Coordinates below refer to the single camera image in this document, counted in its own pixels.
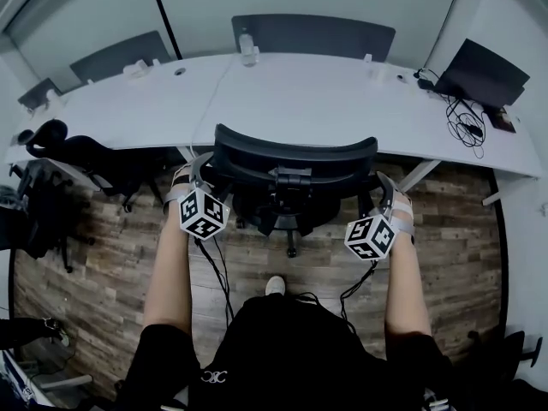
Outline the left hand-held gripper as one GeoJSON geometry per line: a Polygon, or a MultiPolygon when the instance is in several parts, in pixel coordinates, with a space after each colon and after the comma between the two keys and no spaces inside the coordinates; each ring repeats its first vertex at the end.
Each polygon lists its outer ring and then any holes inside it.
{"type": "Polygon", "coordinates": [[[211,186],[202,179],[201,169],[213,159],[213,152],[194,158],[176,171],[164,199],[164,211],[174,205],[180,230],[207,241],[227,226],[230,209],[211,195],[211,186]]]}

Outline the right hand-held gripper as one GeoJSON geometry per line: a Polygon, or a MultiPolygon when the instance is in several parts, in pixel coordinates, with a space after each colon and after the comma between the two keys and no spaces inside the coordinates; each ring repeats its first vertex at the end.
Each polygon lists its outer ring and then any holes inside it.
{"type": "Polygon", "coordinates": [[[382,172],[376,173],[383,191],[377,207],[347,224],[344,245],[360,260],[381,260],[389,256],[398,235],[414,241],[412,200],[399,191],[396,183],[382,172]]]}

